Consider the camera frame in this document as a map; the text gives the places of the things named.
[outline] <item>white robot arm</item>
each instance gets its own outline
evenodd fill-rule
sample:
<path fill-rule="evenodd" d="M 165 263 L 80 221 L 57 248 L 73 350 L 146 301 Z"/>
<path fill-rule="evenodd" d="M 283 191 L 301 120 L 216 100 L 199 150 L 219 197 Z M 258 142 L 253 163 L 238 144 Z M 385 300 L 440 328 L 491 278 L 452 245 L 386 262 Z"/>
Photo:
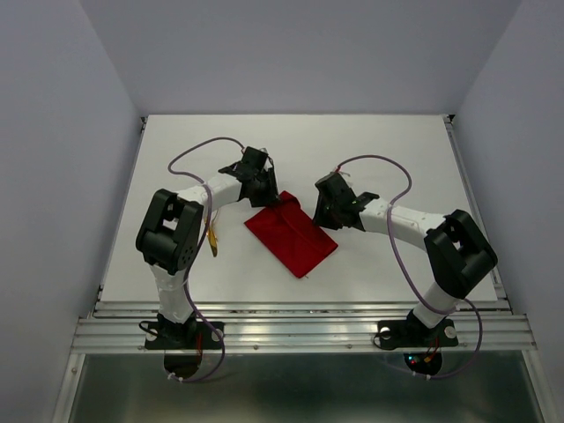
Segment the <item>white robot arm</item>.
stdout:
<path fill-rule="evenodd" d="M 247 147 L 241 160 L 224 167 L 205 186 L 211 193 L 212 212 L 243 198 L 261 207 L 278 201 L 278 188 L 268 153 Z M 139 230 L 136 247 L 150 265 L 159 292 L 159 330 L 182 344 L 193 332 L 193 308 L 184 295 L 187 272 L 197 255 L 208 190 L 198 185 L 178 192 L 158 190 Z"/>
<path fill-rule="evenodd" d="M 343 226 L 363 232 L 388 234 L 428 254 L 435 282 L 423 301 L 410 312 L 404 323 L 389 323 L 396 328 L 384 342 L 389 349 L 399 346 L 425 346 L 444 330 L 445 316 L 497 264 L 497 256 L 478 226 L 465 211 L 448 215 L 392 206 L 376 194 L 356 196 L 340 173 L 332 172 L 319 180 L 314 222 L 329 229 Z M 448 346 L 446 339 L 442 344 Z"/>

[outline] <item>white enclosure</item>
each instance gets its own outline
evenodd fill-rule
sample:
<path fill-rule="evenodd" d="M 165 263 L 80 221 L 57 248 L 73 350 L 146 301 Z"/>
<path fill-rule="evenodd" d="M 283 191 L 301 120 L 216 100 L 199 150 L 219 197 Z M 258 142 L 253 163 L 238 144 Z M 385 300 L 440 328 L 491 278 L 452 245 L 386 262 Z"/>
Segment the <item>white enclosure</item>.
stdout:
<path fill-rule="evenodd" d="M 214 118 L 153 115 L 171 113 L 456 114 L 460 155 L 512 310 L 505 297 L 503 310 L 488 307 L 490 279 L 473 298 L 486 301 L 486 318 L 501 311 L 523 318 L 528 335 L 534 330 L 534 342 L 526 344 L 540 354 L 557 403 L 564 404 L 564 331 L 554 324 L 563 295 L 563 21 L 561 0 L 3 2 L 2 422 L 49 421 L 63 376 L 71 380 L 64 387 L 76 388 L 84 356 L 71 349 L 73 334 L 79 317 L 93 310 L 100 282 L 102 299 L 111 303 L 105 316 L 113 306 L 131 313 L 131 301 L 148 304 L 135 313 L 155 309 L 156 289 L 134 237 L 154 190 L 192 183 L 165 173 L 168 160 L 188 145 L 221 132 L 266 146 L 280 188 L 297 195 L 310 215 L 313 183 L 337 161 L 368 151 L 389 154 L 413 172 L 415 186 L 402 205 L 468 208 L 438 116 L 304 115 L 287 125 L 266 123 L 290 116 L 246 116 L 252 125 L 243 129 L 244 119 L 235 115 L 206 124 Z M 147 115 L 115 240 L 139 117 Z M 315 120 L 323 125 L 308 123 Z M 392 125 L 395 120 L 402 123 Z M 214 145 L 179 165 L 209 177 L 236 158 L 232 146 Z M 357 192 L 391 197 L 404 187 L 387 164 L 355 163 L 345 171 Z M 330 232 L 339 249 L 309 278 L 296 280 L 243 226 L 255 212 L 246 202 L 222 212 L 219 257 L 212 259 L 204 245 L 192 273 L 198 302 L 414 301 L 384 236 Z M 233 248 L 236 238 L 244 249 Z M 430 280 L 424 253 L 400 247 L 424 289 Z M 239 258 L 254 267 L 243 273 L 230 265 Z M 218 263 L 231 271 L 223 273 Z M 404 306 L 402 313 L 412 304 Z M 137 321 L 131 327 L 135 337 Z M 486 344 L 511 339 L 495 328 Z M 543 374 L 535 362 L 529 373 Z M 539 398 L 551 396 L 547 385 L 534 388 Z"/>
<path fill-rule="evenodd" d="M 135 238 L 153 193 L 185 189 L 196 183 L 171 175 L 168 162 L 205 139 L 235 137 L 265 147 L 275 160 L 278 188 L 298 197 L 311 217 L 314 183 L 337 163 L 358 154 L 393 158 L 412 174 L 412 191 L 401 204 L 448 214 L 470 210 L 449 137 L 441 116 L 385 115 L 185 115 L 149 117 L 137 157 L 122 221 L 117 232 L 101 300 L 156 301 L 152 273 L 135 249 Z M 241 157 L 236 145 L 217 142 L 176 164 L 205 179 Z M 391 199 L 404 189 L 404 175 L 379 160 L 354 162 L 357 194 L 372 191 Z M 190 273 L 196 302 L 408 302 L 415 297 L 392 255 L 390 241 L 354 229 L 328 231 L 339 247 L 306 278 L 295 278 L 243 222 L 255 215 L 247 200 L 221 210 L 217 226 L 219 255 L 202 248 Z M 400 252 L 418 287 L 434 281 L 427 254 L 399 242 Z M 471 293 L 477 301 L 497 300 L 490 277 Z"/>

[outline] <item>red cloth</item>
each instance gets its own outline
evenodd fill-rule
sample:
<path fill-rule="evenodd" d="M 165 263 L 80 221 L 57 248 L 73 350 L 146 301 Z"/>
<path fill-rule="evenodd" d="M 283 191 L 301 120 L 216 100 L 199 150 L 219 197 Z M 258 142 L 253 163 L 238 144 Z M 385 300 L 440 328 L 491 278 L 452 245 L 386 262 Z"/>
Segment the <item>red cloth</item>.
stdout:
<path fill-rule="evenodd" d="M 338 245 L 314 225 L 296 197 L 283 191 L 280 199 L 245 225 L 296 278 L 303 278 Z"/>

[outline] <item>purple cable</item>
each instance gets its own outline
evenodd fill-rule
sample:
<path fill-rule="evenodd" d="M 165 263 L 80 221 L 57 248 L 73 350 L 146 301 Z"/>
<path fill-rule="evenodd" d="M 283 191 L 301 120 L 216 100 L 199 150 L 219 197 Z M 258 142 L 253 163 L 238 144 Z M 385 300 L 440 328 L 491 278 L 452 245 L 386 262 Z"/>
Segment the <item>purple cable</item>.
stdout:
<path fill-rule="evenodd" d="M 215 138 L 212 138 L 212 139 L 208 139 L 207 141 L 204 141 L 204 142 L 202 142 L 198 145 L 195 145 L 195 146 L 189 148 L 188 150 L 186 150 L 185 152 L 180 153 L 178 156 L 176 156 L 174 159 L 172 159 L 170 161 L 170 163 L 168 163 L 168 168 L 167 168 L 168 172 L 170 172 L 171 174 L 188 176 L 189 178 L 192 178 L 192 179 L 196 180 L 197 182 L 201 183 L 202 186 L 205 189 L 205 192 L 208 195 L 208 209 L 207 209 L 207 212 L 206 212 L 206 219 L 205 219 L 205 223 L 204 223 L 204 232 L 202 233 L 202 236 L 200 236 L 200 240 L 197 243 L 196 256 L 200 252 L 200 248 L 202 248 L 202 245 L 204 244 L 205 236 L 208 233 L 208 230 L 210 228 L 210 222 L 212 221 L 212 207 L 213 207 L 212 191 L 210 190 L 210 187 L 208 187 L 205 184 L 205 181 L 202 178 L 200 178 L 196 174 L 192 174 L 190 172 L 173 170 L 173 165 L 178 160 L 180 160 L 182 157 L 184 157 L 187 154 L 193 152 L 194 150 L 196 150 L 200 147 L 203 147 L 204 145 L 208 145 L 209 143 L 212 143 L 214 141 L 219 141 L 219 140 L 232 141 L 232 142 L 236 143 L 241 148 L 241 150 L 243 150 L 245 148 L 243 144 L 241 144 L 239 141 L 237 141 L 234 138 L 215 137 Z M 219 343 L 221 344 L 221 356 L 219 357 L 218 363 L 215 365 L 215 367 L 212 370 L 210 370 L 205 375 L 197 377 L 196 379 L 181 379 L 179 377 L 176 377 L 176 375 L 173 375 L 173 374 L 167 372 L 170 377 L 174 378 L 178 382 L 200 382 L 204 379 L 207 379 L 208 377 L 213 375 L 218 370 L 219 366 L 221 366 L 221 363 L 223 363 L 223 360 L 226 357 L 226 345 L 225 345 L 225 342 L 223 340 L 223 335 L 216 328 L 214 328 L 213 325 L 204 317 L 202 312 L 196 307 L 196 304 L 192 300 L 192 297 L 190 295 L 190 290 L 189 290 L 189 283 L 188 283 L 189 271 L 190 271 L 190 267 L 188 267 L 186 269 L 185 273 L 184 273 L 184 282 L 182 284 L 182 287 L 184 289 L 184 294 L 186 295 L 186 300 L 188 301 L 188 304 L 190 304 L 190 306 L 194 310 L 194 313 L 196 313 L 196 316 L 200 318 L 200 320 L 208 327 L 208 329 L 210 329 L 215 334 L 216 337 L 218 337 Z"/>
<path fill-rule="evenodd" d="M 397 261 L 397 264 L 399 265 L 399 268 L 401 269 L 402 273 L 404 274 L 405 280 L 407 280 L 407 283 L 409 284 L 410 288 L 412 289 L 413 293 L 418 298 L 418 300 L 421 301 L 421 304 L 423 304 L 426 308 L 428 308 L 429 310 L 431 310 L 432 312 L 434 312 L 438 315 L 449 315 L 450 313 L 456 311 L 456 308 L 452 308 L 451 310 L 447 310 L 447 311 L 439 310 L 438 308 L 431 306 L 431 304 L 429 304 L 427 302 L 427 300 L 425 300 L 423 295 L 421 295 L 421 293 L 419 292 L 419 290 L 417 289 L 417 287 L 413 283 L 412 277 L 410 276 L 409 272 L 407 271 L 407 268 L 405 267 L 404 261 L 402 260 L 402 257 L 399 255 L 399 250 L 397 249 L 396 238 L 394 237 L 394 231 L 393 231 L 393 227 L 392 227 L 391 212 L 392 212 L 392 209 L 394 208 L 394 204 L 396 203 L 396 201 L 399 200 L 401 197 L 403 197 L 405 194 L 407 194 L 412 189 L 412 185 L 413 185 L 412 176 L 410 175 L 410 173 L 407 171 L 407 169 L 405 167 L 400 165 L 395 160 L 390 159 L 390 158 L 385 157 L 385 156 L 379 156 L 379 155 L 376 155 L 376 154 L 363 154 L 363 155 L 360 155 L 360 156 L 351 157 L 350 159 L 347 159 L 347 160 L 339 163 L 337 165 L 336 171 L 338 172 L 343 165 L 350 163 L 352 161 L 355 161 L 355 160 L 360 160 L 360 159 L 379 159 L 379 160 L 387 161 L 388 163 L 391 163 L 395 167 L 399 168 L 405 174 L 405 176 L 407 177 L 407 188 L 404 189 L 399 194 L 397 194 L 394 198 L 392 198 L 392 200 L 390 201 L 390 207 L 388 207 L 388 210 L 386 211 L 386 226 L 388 228 L 388 236 L 390 238 L 391 249 L 394 252 L 394 257 L 396 258 L 396 261 Z M 464 301 L 466 301 L 468 303 L 468 305 L 471 307 L 472 311 L 476 314 L 476 317 L 478 318 L 479 334 L 478 334 L 478 343 L 476 344 L 476 349 L 474 350 L 474 353 L 472 354 L 470 359 L 466 363 L 464 363 L 459 369 L 457 369 L 453 372 L 446 373 L 444 375 L 429 376 L 430 379 L 446 379 L 448 377 L 458 375 L 465 368 L 470 366 L 470 364 L 476 359 L 478 352 L 479 352 L 479 349 L 482 346 L 482 338 L 484 337 L 484 325 L 482 323 L 482 318 L 479 315 L 478 309 L 476 308 L 476 306 L 470 300 L 464 299 Z M 406 372 L 406 373 L 411 373 L 409 370 L 405 370 L 403 368 L 391 366 L 388 363 L 384 363 L 384 364 L 386 364 L 387 366 L 393 367 L 397 370 L 401 370 L 401 371 Z"/>

